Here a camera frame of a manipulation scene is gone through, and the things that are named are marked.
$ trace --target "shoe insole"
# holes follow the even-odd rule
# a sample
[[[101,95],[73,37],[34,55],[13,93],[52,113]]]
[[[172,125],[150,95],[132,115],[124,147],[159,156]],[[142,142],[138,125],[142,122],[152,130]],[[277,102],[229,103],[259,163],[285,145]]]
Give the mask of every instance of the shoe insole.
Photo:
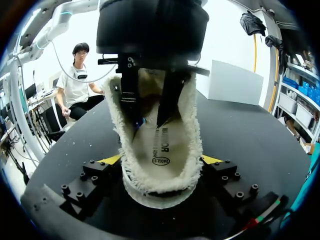
[[[151,118],[156,120],[158,106]],[[133,149],[141,168],[154,179],[173,179],[183,171],[189,155],[188,138],[181,118],[157,128],[154,122],[144,123],[133,139]]]

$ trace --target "black pants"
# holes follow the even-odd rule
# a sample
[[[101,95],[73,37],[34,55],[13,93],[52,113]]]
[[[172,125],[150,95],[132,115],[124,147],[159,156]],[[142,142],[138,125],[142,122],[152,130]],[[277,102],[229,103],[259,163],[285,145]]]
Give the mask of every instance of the black pants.
[[[79,120],[83,115],[87,113],[94,106],[104,100],[104,96],[90,96],[86,102],[77,102],[73,104],[69,109],[71,110],[70,118]]]

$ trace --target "white storage bin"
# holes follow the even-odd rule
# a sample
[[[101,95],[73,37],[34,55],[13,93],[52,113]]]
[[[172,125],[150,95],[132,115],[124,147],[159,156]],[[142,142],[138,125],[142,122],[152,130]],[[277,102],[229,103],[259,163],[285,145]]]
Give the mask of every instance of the white storage bin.
[[[307,128],[309,127],[313,115],[298,103],[295,117]]]
[[[297,110],[297,102],[282,92],[280,92],[279,104],[292,114]]]

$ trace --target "black hair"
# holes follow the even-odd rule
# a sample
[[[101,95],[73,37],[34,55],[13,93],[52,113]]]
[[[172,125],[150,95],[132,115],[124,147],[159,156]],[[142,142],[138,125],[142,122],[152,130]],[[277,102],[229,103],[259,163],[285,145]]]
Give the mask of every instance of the black hair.
[[[77,45],[75,45],[73,51],[72,51],[72,54],[77,54],[78,52],[80,51],[85,51],[86,53],[89,53],[89,45],[86,43],[86,42],[82,42],[82,43],[78,43]]]

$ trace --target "eyeglasses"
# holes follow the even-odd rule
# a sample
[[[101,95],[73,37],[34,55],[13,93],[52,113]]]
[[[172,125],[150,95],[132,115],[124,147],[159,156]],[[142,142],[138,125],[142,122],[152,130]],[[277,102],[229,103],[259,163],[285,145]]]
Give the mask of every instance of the eyeglasses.
[[[85,52],[85,51],[78,51],[77,53],[76,53],[77,55],[83,55],[83,56],[87,56],[88,55],[88,53],[87,52]]]

